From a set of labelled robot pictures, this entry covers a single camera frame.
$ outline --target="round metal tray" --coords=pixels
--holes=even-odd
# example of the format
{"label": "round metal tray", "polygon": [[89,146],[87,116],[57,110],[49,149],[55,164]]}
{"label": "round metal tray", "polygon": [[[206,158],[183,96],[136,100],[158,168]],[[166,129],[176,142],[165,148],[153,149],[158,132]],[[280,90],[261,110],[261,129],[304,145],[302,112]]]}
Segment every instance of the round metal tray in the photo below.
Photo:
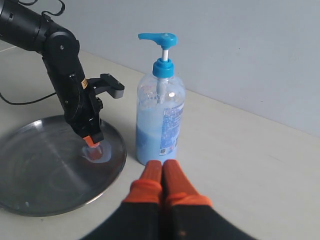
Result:
{"label": "round metal tray", "polygon": [[127,157],[119,132],[102,122],[97,149],[89,148],[62,115],[32,122],[0,138],[0,207],[44,217],[75,210],[101,196]]}

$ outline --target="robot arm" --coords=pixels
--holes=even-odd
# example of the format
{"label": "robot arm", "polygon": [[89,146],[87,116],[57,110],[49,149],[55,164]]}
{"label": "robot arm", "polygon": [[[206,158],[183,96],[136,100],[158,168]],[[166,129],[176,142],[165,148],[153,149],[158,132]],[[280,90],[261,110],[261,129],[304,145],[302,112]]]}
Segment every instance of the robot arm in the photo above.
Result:
{"label": "robot arm", "polygon": [[104,139],[99,116],[103,103],[96,95],[108,92],[121,98],[125,87],[109,74],[86,79],[79,41],[69,30],[18,0],[0,0],[0,40],[41,54],[66,122],[87,143]]}

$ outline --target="bottle label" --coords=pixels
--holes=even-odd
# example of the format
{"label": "bottle label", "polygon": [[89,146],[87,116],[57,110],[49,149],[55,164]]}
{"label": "bottle label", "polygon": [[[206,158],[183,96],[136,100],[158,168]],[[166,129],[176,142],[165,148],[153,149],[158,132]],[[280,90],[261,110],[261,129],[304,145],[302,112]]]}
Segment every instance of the bottle label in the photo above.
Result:
{"label": "bottle label", "polygon": [[184,104],[164,109],[160,156],[172,153],[177,147],[183,110]]}

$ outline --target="table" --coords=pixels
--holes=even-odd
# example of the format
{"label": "table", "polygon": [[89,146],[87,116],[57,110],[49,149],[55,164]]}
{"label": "table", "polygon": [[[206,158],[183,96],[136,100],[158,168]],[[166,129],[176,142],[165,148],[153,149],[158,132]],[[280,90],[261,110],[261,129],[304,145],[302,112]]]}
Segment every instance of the table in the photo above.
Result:
{"label": "table", "polygon": [[[1,43],[0,51],[9,47]],[[99,96],[101,117],[125,139],[126,165],[103,196],[75,211],[34,218],[0,210],[1,239],[79,239],[113,213],[144,169],[135,158],[136,89],[143,74],[84,51],[79,57],[88,78],[110,73],[126,87],[121,99]],[[0,52],[0,79],[2,94],[14,102],[54,92],[41,57],[16,47]],[[0,134],[58,114],[56,96],[28,106],[0,101]],[[320,138],[187,92],[177,159],[216,211],[256,238],[319,238],[319,156]]]}

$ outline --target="white table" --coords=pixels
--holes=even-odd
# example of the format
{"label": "white table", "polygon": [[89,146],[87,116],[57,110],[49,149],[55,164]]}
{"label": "white table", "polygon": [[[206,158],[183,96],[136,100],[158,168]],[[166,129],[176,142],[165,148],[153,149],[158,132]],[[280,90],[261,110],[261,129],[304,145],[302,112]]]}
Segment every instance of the white table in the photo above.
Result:
{"label": "white table", "polygon": [[[0,51],[8,47],[0,43]],[[66,214],[32,218],[0,210],[3,240],[84,236],[118,207],[144,168],[135,160],[136,88],[143,75],[86,52],[80,60],[88,78],[110,73],[126,87],[121,99],[100,95],[101,117],[126,141],[124,170],[102,197]],[[39,55],[11,48],[0,52],[0,91],[12,101],[31,101],[54,90]],[[0,135],[62,113],[57,97],[29,106],[0,101]],[[183,170],[226,219],[259,239],[319,238],[319,138],[190,91],[180,136]]]}

